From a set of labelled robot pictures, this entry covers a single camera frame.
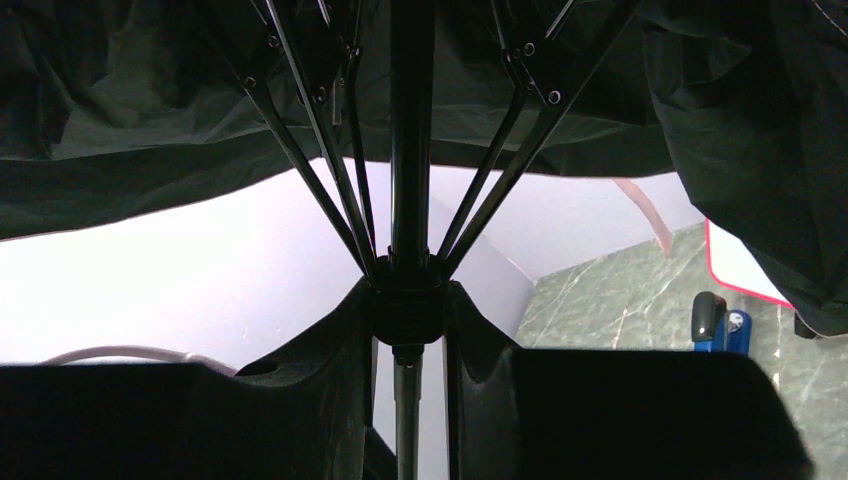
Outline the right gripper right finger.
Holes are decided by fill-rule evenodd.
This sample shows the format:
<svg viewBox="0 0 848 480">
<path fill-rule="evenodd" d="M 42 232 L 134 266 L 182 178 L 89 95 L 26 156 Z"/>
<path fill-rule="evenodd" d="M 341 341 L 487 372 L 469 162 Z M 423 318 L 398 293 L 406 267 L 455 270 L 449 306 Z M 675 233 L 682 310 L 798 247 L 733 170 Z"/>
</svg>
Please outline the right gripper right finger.
<svg viewBox="0 0 848 480">
<path fill-rule="evenodd" d="M 732 353 L 529 349 L 445 292 L 453 479 L 811 479 L 771 380 Z"/>
</svg>

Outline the pink folding umbrella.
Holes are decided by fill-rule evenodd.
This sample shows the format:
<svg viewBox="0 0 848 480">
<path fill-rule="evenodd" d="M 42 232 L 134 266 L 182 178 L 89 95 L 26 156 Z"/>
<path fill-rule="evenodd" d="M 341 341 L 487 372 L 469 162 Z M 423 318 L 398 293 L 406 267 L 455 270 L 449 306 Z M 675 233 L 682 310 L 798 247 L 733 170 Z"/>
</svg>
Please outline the pink folding umbrella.
<svg viewBox="0 0 848 480">
<path fill-rule="evenodd" d="M 799 335 L 846 333 L 847 5 L 2 3 L 3 239 L 291 169 L 372 290 L 363 479 L 413 479 L 446 289 L 525 173 L 676 172 Z"/>
</svg>

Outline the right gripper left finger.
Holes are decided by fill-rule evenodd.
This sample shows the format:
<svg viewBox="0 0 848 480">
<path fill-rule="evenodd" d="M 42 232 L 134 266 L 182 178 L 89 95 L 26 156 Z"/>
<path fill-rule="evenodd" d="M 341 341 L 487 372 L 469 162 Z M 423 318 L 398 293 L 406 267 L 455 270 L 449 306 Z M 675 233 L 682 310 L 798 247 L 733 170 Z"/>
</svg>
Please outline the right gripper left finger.
<svg viewBox="0 0 848 480">
<path fill-rule="evenodd" d="M 370 285 L 235 376 L 199 363 L 5 366 L 5 479 L 363 479 Z"/>
</svg>

